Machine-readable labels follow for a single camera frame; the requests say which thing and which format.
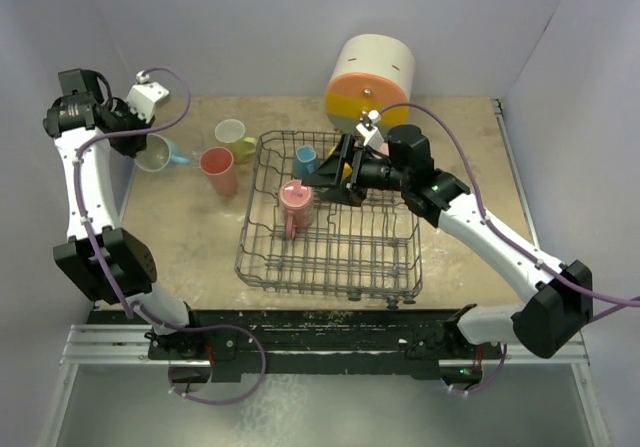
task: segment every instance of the green mug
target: green mug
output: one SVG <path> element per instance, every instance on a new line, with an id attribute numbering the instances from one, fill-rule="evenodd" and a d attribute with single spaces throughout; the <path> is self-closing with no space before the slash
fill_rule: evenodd
<path id="1" fill-rule="evenodd" d="M 236 164 L 245 162 L 255 153 L 258 141 L 245 135 L 246 128 L 236 119 L 227 119 L 216 125 L 215 136 L 218 143 L 231 151 Z"/>

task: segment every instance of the pink cup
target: pink cup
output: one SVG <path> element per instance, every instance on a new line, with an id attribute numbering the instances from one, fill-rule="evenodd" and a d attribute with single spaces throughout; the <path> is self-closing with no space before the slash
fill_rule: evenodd
<path id="1" fill-rule="evenodd" d="M 233 154 L 229 149 L 214 147 L 207 150 L 200 157 L 200 168 L 219 195 L 231 197 L 238 190 Z"/>
<path id="2" fill-rule="evenodd" d="M 285 221 L 287 239 L 293 240 L 298 230 L 313 222 L 313 189 L 291 180 L 280 188 L 280 208 Z"/>

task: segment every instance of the wooden table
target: wooden table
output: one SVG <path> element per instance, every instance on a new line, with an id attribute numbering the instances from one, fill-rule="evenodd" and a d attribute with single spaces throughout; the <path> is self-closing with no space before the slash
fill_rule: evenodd
<path id="1" fill-rule="evenodd" d="M 418 98 L 454 130 L 482 188 L 488 208 L 525 238 L 531 238 L 492 102 L 486 97 Z M 181 99 L 163 107 L 158 123 L 180 111 Z M 178 145 L 213 145 L 223 119 L 245 123 L 248 134 L 280 129 L 334 131 L 320 97 L 196 98 L 187 118 L 166 132 Z M 462 163 L 446 133 L 426 115 L 413 112 L 431 141 L 436 165 L 467 184 Z M 197 309 L 381 309 L 380 300 L 358 303 L 321 295 L 264 292 L 234 272 L 244 221 L 252 163 L 239 166 L 240 189 L 222 201 L 196 168 L 177 166 L 149 174 L 136 170 L 124 226 L 145 242 L 158 265 L 160 282 Z M 500 305 L 517 300 L 504 280 L 456 239 L 421 225 L 423 290 L 413 306 L 457 308 L 468 303 Z"/>

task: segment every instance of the wall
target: wall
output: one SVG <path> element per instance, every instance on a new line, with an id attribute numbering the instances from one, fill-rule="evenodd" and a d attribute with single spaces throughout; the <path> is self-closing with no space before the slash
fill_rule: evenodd
<path id="1" fill-rule="evenodd" d="M 166 64 L 200 95 L 320 95 L 346 40 L 417 59 L 415 93 L 502 97 L 560 0 L 96 0 L 132 69 Z"/>
<path id="2" fill-rule="evenodd" d="M 126 73 L 90 0 L 0 0 L 0 38 L 0 443 L 27 446 L 48 412 L 69 326 L 90 307 L 52 260 L 68 208 L 42 118 L 60 95 L 58 71 L 101 70 L 119 92 Z M 113 167 L 121 199 L 130 163 Z"/>
<path id="3" fill-rule="evenodd" d="M 640 0 L 562 0 L 510 91 L 506 123 L 543 246 L 595 288 L 639 295 Z M 603 305 L 598 303 L 598 311 Z M 584 329 L 618 446 L 638 445 L 640 315 Z"/>

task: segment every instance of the wire rack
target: wire rack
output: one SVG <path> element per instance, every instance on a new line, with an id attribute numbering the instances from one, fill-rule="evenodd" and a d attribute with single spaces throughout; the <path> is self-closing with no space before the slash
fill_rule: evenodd
<path id="1" fill-rule="evenodd" d="M 295 151 L 311 145 L 324 159 L 339 140 L 340 134 L 324 132 L 260 137 L 236 273 L 265 290 L 384 299 L 389 308 L 414 303 L 422 290 L 420 228 L 399 194 L 370 190 L 361 207 L 316 195 L 313 224 L 294 240 L 285 237 L 278 192 L 293 178 Z"/>

